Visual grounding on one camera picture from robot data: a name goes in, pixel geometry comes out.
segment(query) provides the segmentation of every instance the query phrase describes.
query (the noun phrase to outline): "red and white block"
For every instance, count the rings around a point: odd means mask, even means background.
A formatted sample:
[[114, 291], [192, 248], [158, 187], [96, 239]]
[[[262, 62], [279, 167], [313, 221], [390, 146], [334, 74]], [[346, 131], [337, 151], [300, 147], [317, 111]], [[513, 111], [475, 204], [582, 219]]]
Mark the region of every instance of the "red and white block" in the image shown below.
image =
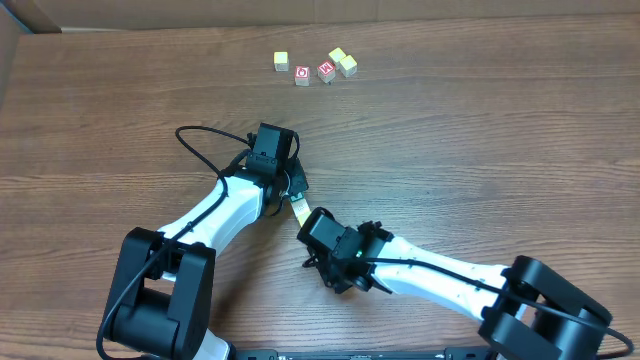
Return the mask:
[[296, 85], [309, 86], [311, 83], [311, 72], [307, 66], [296, 66], [294, 78], [296, 80]]
[[336, 67], [326, 60], [320, 66], [318, 66], [318, 77], [328, 84], [336, 77]]

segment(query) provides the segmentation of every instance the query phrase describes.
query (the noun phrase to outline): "cube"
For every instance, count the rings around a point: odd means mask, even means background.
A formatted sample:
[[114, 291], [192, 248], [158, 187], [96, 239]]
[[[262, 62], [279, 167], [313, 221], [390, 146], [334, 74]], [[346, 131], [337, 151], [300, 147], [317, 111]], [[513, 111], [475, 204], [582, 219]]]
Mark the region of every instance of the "cube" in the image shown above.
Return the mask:
[[338, 69], [340, 69], [340, 60], [344, 59], [346, 56], [347, 54], [345, 54], [344, 51], [342, 51], [342, 49], [340, 48], [335, 48], [332, 52], [329, 53], [329, 59], [331, 59], [333, 65], [335, 65]]
[[286, 51], [274, 52], [273, 63], [276, 71], [289, 71], [289, 54]]
[[353, 56], [349, 55], [340, 60], [340, 71], [344, 77], [349, 77], [358, 71], [358, 63]]
[[294, 78], [296, 80], [296, 85], [309, 86], [311, 83], [311, 72], [307, 66], [296, 66]]
[[318, 66], [318, 77], [328, 84], [336, 77], [336, 68], [331, 65], [329, 60], [326, 60], [320, 66]]

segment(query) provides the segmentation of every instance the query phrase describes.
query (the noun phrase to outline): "yellow cube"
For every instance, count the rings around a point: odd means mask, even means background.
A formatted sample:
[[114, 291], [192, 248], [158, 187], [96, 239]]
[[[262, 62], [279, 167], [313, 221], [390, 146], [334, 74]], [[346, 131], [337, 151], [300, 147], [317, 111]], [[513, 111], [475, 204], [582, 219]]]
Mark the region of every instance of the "yellow cube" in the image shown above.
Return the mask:
[[347, 54], [342, 51], [340, 48], [335, 48], [332, 52], [329, 53], [329, 59], [333, 65], [335, 65], [338, 69], [340, 69], [340, 60], [344, 59]]
[[340, 71], [344, 77], [349, 77], [358, 71], [358, 63], [353, 56], [349, 55], [340, 60]]
[[276, 71], [289, 71], [289, 54], [286, 51], [274, 52], [273, 63], [276, 66]]

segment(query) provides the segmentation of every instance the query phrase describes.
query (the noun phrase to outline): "wooden tabletop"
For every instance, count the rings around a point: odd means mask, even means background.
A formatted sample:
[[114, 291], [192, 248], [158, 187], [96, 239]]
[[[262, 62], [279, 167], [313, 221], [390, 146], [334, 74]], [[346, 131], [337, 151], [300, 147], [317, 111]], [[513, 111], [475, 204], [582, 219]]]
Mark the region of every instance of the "wooden tabletop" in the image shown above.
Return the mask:
[[[314, 67], [336, 46], [353, 78], [302, 88], [273, 69], [274, 51]], [[97, 358], [125, 234], [215, 184], [174, 129], [262, 121], [300, 134], [311, 206], [465, 261], [535, 257], [640, 341], [640, 16], [584, 16], [23, 36], [0, 116], [0, 357]], [[242, 148], [185, 136], [219, 165]], [[482, 344], [433, 303], [333, 294], [301, 268], [297, 231], [287, 209], [220, 256], [215, 334], [288, 351]]]

